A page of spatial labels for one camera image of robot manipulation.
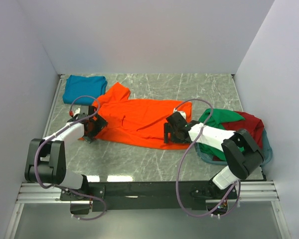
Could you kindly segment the orange t shirt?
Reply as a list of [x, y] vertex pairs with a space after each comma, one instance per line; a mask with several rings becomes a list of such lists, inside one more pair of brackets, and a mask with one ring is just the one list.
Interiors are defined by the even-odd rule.
[[92, 105], [108, 125], [96, 139], [161, 150], [182, 150], [181, 143], [164, 143], [166, 118], [182, 103], [177, 100], [130, 99], [131, 91], [115, 83]]

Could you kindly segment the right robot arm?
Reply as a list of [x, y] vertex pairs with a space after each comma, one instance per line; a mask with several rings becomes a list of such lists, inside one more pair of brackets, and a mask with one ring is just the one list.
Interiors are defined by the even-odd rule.
[[263, 151], [246, 129], [232, 131], [207, 126], [195, 120], [187, 122], [178, 111], [168, 116], [166, 121], [164, 143], [189, 144], [181, 162], [196, 143], [224, 153], [227, 166], [211, 179], [209, 186], [209, 194], [215, 199], [221, 198], [229, 185], [247, 179], [265, 160]]

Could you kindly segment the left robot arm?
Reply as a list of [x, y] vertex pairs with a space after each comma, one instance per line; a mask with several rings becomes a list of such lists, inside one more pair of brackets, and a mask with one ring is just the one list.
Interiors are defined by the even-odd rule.
[[86, 111], [70, 111], [71, 119], [57, 132], [45, 138], [33, 139], [28, 148], [24, 177], [44, 189], [57, 186], [72, 190], [78, 200], [90, 194], [87, 176], [67, 169], [66, 149], [76, 140], [92, 143], [108, 122], [98, 114], [99, 107], [88, 106]]

